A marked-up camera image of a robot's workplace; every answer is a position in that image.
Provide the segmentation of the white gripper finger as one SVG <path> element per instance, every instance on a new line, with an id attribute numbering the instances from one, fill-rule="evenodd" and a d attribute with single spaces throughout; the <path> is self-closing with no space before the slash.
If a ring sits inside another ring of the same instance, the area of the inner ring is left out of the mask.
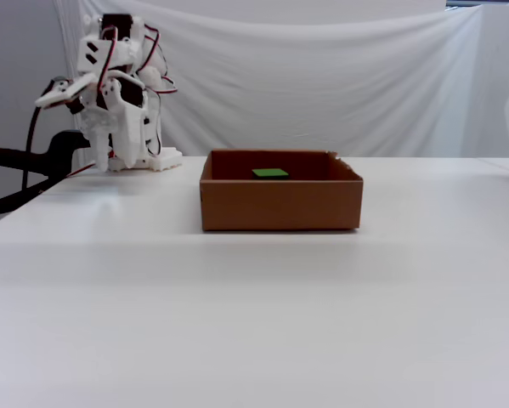
<path id="1" fill-rule="evenodd" d="M 92 151 L 98 170 L 105 173 L 109 168 L 109 134 L 106 131 L 93 131 Z"/>

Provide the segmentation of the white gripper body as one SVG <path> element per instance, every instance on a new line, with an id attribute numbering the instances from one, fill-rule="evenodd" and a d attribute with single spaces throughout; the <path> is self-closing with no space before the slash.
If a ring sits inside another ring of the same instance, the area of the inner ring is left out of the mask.
<path id="1" fill-rule="evenodd" d="M 145 107 L 145 85 L 137 75 L 143 40 L 118 35 L 86 35 L 80 41 L 77 70 L 82 100 L 94 123 L 125 126 Z"/>

